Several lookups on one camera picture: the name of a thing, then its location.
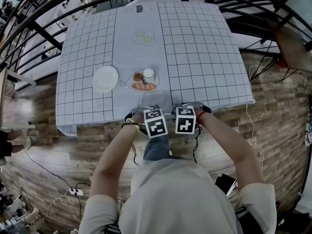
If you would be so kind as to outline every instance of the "electrical outlet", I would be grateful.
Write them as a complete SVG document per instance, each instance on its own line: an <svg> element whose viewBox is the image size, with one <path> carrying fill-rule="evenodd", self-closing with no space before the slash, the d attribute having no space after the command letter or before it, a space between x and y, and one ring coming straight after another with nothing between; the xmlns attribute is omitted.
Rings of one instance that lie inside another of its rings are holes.
<svg viewBox="0 0 312 234"><path fill-rule="evenodd" d="M74 188L69 188L70 194L72 195L77 195L77 196L83 196L83 190L82 189L74 189Z"/></svg>

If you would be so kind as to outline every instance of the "printed food picture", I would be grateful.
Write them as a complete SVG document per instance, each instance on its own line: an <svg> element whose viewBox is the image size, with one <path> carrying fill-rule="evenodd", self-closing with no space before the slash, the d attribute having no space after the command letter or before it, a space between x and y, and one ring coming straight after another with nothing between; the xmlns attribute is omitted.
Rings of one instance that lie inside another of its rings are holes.
<svg viewBox="0 0 312 234"><path fill-rule="evenodd" d="M126 82L120 80L119 81L120 86L124 87L127 85L129 88L131 88L136 92L146 92L146 93L156 92L159 87L158 74L155 72L153 78L146 79L143 76L143 70L144 69L141 69L132 74Z"/></svg>

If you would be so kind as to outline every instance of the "person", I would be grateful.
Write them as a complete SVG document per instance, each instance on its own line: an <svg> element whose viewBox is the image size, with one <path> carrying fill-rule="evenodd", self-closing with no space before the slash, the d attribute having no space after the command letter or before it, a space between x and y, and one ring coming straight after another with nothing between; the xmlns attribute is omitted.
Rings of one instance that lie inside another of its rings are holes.
<svg viewBox="0 0 312 234"><path fill-rule="evenodd" d="M27 135L28 129L25 129L24 131L18 130L18 131L11 131L11 132L3 132L0 131L0 146L1 146L1 152L0 152L0 165L5 164L5 157L11 156L12 153L18 153L19 151L25 149L29 150L31 147L31 138L27 138L26 141L22 145L12 145L8 140L14 140L17 137L21 135Z"/></svg>
<svg viewBox="0 0 312 234"><path fill-rule="evenodd" d="M195 112L198 124L234 162L239 204L261 228L261 232L249 233L273 234L277 218L274 187L266 184L255 152L212 114L199 107ZM135 113L131 121L144 123L143 113ZM209 174L192 160L170 156L168 136L150 139L143 163L132 178L131 196L119 213L119 177L137 134L137 126L124 125L100 158L80 234L115 233L117 229L122 234L246 234L232 204Z"/></svg>

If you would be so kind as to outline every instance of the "white plate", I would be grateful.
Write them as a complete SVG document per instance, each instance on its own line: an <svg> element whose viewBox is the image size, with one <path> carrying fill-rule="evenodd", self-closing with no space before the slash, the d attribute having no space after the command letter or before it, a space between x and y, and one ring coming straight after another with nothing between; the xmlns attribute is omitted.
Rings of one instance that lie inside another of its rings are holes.
<svg viewBox="0 0 312 234"><path fill-rule="evenodd" d="M99 68L93 75L92 84L94 89L99 93L111 91L118 82L118 72L112 66Z"/></svg>

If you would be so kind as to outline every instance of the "black railing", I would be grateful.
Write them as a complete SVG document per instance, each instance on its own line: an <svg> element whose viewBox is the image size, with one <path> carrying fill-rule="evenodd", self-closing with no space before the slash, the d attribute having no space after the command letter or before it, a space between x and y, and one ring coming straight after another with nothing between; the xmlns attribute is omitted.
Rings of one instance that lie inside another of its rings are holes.
<svg viewBox="0 0 312 234"><path fill-rule="evenodd" d="M73 13L76 13L80 10L95 6L99 3L109 2L111 0L96 0L96 1L92 1L90 3L84 4L82 6L79 6L75 9L73 9L67 13L64 13L61 16L51 20L50 22L48 22L43 27L40 27L35 22L35 20L37 18L39 18L40 16L42 16L43 14L48 12L50 9L52 9L52 8L56 7L57 5L63 3L64 1L66 1L66 0L49 0L44 5L42 5L38 10L35 10L29 17L25 18L24 21L22 23L20 23L20 25L16 26L16 28L7 36L6 40L2 43L2 45L0 45L0 53L6 51L6 56L5 56L4 61L3 61L1 66L7 65L11 70L18 71L20 68L24 67L25 65L27 65L28 63L30 63L31 61L33 61L34 59L36 59L40 55L46 53L47 51L50 51L54 48L61 49L62 42L56 42L54 37L65 32L66 28L54 33L53 35L49 35L45 31L45 28L51 26L52 24L60 21L61 19L65 18L67 16L70 16ZM295 11L293 11L290 7L288 7L285 3L283 3L280 0L216 0L216 1L215 0L205 0L205 1L209 1L210 3L218 4L220 7L220 11L222 13L230 12L230 13L234 13L234 14L237 14L238 16L242 16L242 17L248 19L247 21L246 20L245 21L237 20L237 18L239 18L239 17L227 19L227 22L230 26L230 29L234 33L246 34L246 35L251 35L251 36L258 36L258 37L261 37L263 39L273 39L272 33L266 24L266 19L269 18L269 19L272 19L272 20L280 23L280 25L289 24L290 26L295 28L298 32L302 33L304 36L309 38L309 41L306 41L305 39L303 39L303 41L305 41L307 43L306 44L307 50L309 50L309 46L312 46L312 44L311 44L312 37L309 34L307 34L306 32L304 32L302 29L300 29L297 25L290 22L290 20L292 18L297 19L312 34L312 28L310 27L310 25L307 22L305 22ZM280 14L263 7L263 5L268 5L268 4L274 5L277 8L282 8L284 11L286 11L288 13L288 15L286 17L283 17ZM253 15L253 14L248 14L246 12L239 11L239 9L246 8L246 7L254 7L254 8L260 9L262 11L262 13ZM235 25L240 25L241 28L248 28L248 30L246 30L246 31L238 30L237 28L234 27ZM24 39L21 42L19 42L21 39L21 36L23 35L23 31L25 29L28 29L28 33L25 34ZM35 32L32 35L29 35L29 32L31 29L34 29ZM25 52L21 55L22 47L37 34L42 35L44 37L44 40L38 42L37 44L35 44L35 46L33 46L31 49L29 49L27 52ZM13 50L11 50L11 43L16 38L18 38L17 46ZM45 43L46 41L51 42L53 44L53 47L43 50L42 52L31 57L28 61L26 61L26 62L24 62L18 66L19 61L23 56L29 54L31 51L33 51L34 49L36 49L37 47L39 47L41 44ZM46 61L48 61L48 60L50 60L56 56L59 56L59 55L60 55L60 53L56 53L56 54L50 56L49 58L41 60L40 62L32 65L31 67L28 67L26 70L24 70L22 72L22 74L24 74L25 72L31 70L32 68L34 68L40 64L42 64L43 62L46 62Z"/></svg>

